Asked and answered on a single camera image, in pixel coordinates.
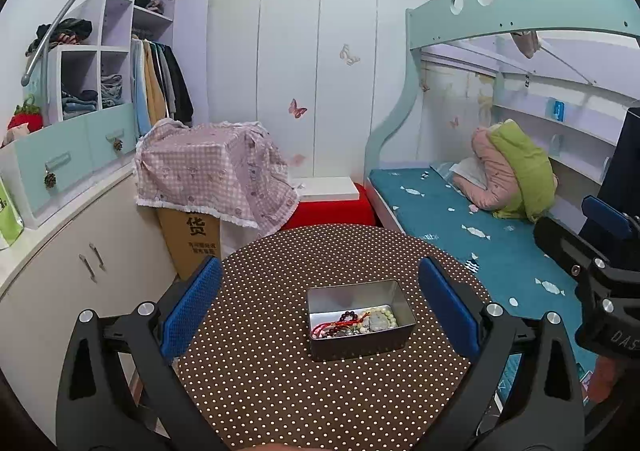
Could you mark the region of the person's right hand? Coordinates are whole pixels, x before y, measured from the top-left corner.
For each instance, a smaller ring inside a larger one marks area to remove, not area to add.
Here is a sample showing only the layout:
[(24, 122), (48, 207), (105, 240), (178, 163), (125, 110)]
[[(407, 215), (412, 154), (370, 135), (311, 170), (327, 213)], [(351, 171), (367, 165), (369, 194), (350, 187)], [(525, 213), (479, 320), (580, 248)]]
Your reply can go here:
[(588, 385), (588, 397), (594, 403), (601, 403), (610, 397), (618, 380), (628, 371), (637, 367), (634, 362), (598, 356)]

